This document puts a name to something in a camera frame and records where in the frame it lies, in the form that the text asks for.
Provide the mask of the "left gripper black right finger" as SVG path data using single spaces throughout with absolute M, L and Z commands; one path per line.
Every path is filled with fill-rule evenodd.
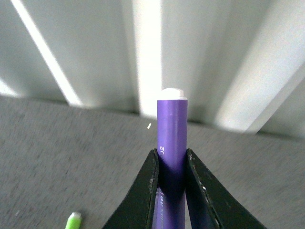
M 265 229 L 187 149 L 185 192 L 193 229 Z

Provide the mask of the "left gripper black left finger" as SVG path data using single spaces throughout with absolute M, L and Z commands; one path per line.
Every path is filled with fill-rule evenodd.
M 158 188 L 159 158 L 149 152 L 127 195 L 104 224 L 104 229 L 151 229 Z

